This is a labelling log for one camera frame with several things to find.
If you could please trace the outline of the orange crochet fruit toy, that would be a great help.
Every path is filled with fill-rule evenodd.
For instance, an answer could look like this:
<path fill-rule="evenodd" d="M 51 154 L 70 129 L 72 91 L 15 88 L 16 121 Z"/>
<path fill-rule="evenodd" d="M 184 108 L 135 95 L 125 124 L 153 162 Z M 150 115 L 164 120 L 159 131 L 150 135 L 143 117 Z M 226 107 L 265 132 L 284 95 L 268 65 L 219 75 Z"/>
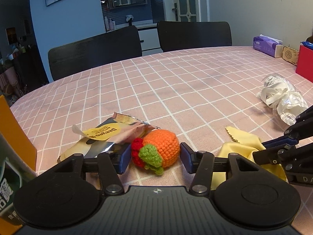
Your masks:
<path fill-rule="evenodd" d="M 163 175 L 164 169 L 172 166 L 180 156 L 179 140 L 175 133 L 155 129 L 143 138 L 136 138 L 131 144 L 133 163 L 156 175 Z"/>

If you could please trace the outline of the yellow cleaning cloth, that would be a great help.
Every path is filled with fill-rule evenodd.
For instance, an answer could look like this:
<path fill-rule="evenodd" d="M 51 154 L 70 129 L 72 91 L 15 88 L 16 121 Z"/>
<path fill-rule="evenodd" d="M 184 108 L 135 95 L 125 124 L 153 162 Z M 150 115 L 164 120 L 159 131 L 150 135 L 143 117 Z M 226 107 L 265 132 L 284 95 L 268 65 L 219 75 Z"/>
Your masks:
<path fill-rule="evenodd" d="M 231 126 L 227 126 L 226 131 L 232 141 L 224 143 L 216 157 L 227 158 L 229 153 L 238 153 L 255 163 L 253 153 L 265 150 L 264 145 L 262 145 L 261 140 L 257 135 L 244 132 L 243 130 Z M 265 164 L 261 165 L 261 167 L 287 182 L 286 175 L 280 164 Z M 215 190 L 224 181 L 226 181 L 225 173 L 215 172 L 213 174 L 211 189 Z"/>

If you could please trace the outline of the snack foil packet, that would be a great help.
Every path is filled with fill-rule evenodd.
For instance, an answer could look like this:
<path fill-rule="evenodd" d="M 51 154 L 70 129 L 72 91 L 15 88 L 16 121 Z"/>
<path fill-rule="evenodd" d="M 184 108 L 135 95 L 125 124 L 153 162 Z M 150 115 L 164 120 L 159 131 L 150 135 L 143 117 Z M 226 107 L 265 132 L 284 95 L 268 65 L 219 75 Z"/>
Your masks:
<path fill-rule="evenodd" d="M 135 138 L 146 136 L 156 128 L 146 121 L 118 112 L 95 128 L 82 131 L 77 125 L 73 125 L 73 133 L 82 138 L 62 153 L 57 162 L 76 153 L 83 154 L 85 158 L 95 158 L 102 152 L 113 151 L 119 144 L 131 143 Z"/>

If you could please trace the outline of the crumpled clear plastic bag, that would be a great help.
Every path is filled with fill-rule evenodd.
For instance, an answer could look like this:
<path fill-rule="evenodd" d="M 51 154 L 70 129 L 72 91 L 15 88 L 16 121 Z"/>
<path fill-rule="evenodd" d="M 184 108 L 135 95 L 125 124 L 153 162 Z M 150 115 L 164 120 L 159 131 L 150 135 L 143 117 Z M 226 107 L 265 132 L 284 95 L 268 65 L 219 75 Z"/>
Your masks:
<path fill-rule="evenodd" d="M 263 87 L 256 94 L 269 108 L 273 115 L 286 125 L 296 123 L 296 117 L 308 109 L 303 95 L 286 78 L 272 73 L 263 78 Z"/>

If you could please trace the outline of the red box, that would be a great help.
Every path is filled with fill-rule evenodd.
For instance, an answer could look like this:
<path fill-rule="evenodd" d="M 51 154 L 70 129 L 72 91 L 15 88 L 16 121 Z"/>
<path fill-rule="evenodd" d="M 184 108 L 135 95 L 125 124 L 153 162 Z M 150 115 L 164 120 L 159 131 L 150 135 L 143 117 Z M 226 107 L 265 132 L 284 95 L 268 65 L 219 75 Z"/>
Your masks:
<path fill-rule="evenodd" d="M 313 82 L 313 50 L 300 46 L 296 73 Z"/>

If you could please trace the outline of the small wooden speaker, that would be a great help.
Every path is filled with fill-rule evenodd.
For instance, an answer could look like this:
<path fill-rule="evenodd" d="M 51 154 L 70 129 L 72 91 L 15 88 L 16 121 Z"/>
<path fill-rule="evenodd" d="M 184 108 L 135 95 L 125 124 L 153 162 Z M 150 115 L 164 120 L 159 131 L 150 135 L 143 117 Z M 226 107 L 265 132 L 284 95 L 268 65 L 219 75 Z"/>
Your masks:
<path fill-rule="evenodd" d="M 294 66 L 297 66 L 298 57 L 299 52 L 297 50 L 286 46 L 283 47 L 282 58 L 285 61 L 293 64 Z"/>

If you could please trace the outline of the purple tissue pack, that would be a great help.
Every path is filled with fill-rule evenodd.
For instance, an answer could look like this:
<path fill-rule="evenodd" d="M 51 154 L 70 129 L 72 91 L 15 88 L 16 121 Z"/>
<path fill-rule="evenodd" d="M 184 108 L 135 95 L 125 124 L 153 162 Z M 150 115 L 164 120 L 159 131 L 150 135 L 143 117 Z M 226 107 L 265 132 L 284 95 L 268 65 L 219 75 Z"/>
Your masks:
<path fill-rule="evenodd" d="M 281 40 L 260 34 L 253 38 L 253 49 L 270 55 L 273 58 L 281 58 L 283 52 Z"/>

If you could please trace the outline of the dark glass bottle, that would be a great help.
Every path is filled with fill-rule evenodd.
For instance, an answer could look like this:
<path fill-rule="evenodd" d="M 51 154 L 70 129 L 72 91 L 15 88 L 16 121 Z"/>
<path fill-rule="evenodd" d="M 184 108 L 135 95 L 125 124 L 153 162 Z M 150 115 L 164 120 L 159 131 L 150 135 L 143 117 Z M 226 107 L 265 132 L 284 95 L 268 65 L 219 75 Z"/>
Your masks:
<path fill-rule="evenodd" d="M 313 35 L 311 35 L 310 37 L 308 37 L 306 39 L 307 42 L 313 43 Z"/>

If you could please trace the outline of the plastic water bottle green label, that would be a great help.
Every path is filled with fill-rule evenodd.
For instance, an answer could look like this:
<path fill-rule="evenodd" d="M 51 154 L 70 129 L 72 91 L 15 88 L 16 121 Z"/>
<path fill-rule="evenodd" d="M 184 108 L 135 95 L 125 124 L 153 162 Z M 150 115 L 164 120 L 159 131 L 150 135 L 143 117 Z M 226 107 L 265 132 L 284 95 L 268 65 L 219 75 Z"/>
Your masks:
<path fill-rule="evenodd" d="M 17 155 L 4 136 L 1 136 L 1 219 L 21 225 L 13 201 L 16 192 L 27 182 L 34 179 L 36 173 Z"/>

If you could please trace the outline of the black chair left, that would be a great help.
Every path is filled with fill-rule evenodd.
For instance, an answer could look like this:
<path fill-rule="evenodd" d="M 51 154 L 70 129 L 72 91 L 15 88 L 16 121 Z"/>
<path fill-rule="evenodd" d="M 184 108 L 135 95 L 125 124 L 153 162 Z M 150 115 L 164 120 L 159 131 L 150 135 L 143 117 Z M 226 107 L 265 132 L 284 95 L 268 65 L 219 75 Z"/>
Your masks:
<path fill-rule="evenodd" d="M 141 57 L 139 32 L 134 25 L 52 48 L 48 52 L 54 81 L 101 65 Z"/>

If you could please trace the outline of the black chair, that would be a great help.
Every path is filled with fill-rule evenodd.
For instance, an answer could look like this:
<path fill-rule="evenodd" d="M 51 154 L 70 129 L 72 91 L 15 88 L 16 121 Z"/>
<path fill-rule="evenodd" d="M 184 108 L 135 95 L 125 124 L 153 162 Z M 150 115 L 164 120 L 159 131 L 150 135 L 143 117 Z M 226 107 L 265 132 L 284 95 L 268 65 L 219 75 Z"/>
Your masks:
<path fill-rule="evenodd" d="M 141 57 L 139 32 L 134 25 L 52 48 L 48 52 L 54 81 L 101 65 Z"/>
<path fill-rule="evenodd" d="M 227 22 L 160 21 L 157 33 L 163 52 L 182 49 L 232 46 Z"/>

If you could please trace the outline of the orange cardboard box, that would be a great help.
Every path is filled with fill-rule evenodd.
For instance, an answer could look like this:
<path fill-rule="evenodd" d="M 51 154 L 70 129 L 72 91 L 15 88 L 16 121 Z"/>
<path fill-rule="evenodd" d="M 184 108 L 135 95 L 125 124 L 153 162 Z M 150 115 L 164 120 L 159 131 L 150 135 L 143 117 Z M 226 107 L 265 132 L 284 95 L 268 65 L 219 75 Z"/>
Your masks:
<path fill-rule="evenodd" d="M 35 172 L 37 150 L 21 129 L 4 96 L 1 96 L 1 136 L 4 136 L 17 155 Z M 21 226 L 22 224 L 15 226 L 1 219 L 1 234 L 14 234 Z"/>

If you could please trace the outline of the white drawer cabinet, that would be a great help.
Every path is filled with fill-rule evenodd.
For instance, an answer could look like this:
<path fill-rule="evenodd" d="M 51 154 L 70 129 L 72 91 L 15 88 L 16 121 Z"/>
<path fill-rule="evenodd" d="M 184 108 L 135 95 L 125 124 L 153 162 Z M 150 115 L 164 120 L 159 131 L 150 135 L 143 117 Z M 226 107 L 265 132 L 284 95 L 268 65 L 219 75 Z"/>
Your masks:
<path fill-rule="evenodd" d="M 122 61 L 163 52 L 159 43 L 157 25 L 155 23 L 129 23 L 117 25 L 117 30 L 109 33 L 107 45 L 109 56 L 114 61 Z"/>

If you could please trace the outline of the black chair right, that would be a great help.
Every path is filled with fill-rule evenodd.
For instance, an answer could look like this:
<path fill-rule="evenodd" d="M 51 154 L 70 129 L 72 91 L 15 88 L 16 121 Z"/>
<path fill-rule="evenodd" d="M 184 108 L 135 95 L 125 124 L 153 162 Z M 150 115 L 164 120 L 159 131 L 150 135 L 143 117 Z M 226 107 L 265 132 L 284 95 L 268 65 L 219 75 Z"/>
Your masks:
<path fill-rule="evenodd" d="M 157 33 L 163 52 L 182 49 L 232 46 L 227 22 L 160 21 Z"/>

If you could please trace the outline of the white glass-panel door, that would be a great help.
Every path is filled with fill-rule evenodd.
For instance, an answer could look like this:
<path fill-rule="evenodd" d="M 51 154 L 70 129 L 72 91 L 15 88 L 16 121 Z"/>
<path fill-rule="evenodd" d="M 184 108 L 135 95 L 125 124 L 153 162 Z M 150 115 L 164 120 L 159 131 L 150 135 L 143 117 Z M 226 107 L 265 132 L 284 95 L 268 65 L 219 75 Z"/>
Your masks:
<path fill-rule="evenodd" d="M 172 12 L 178 22 L 206 22 L 210 19 L 209 0 L 174 0 Z"/>

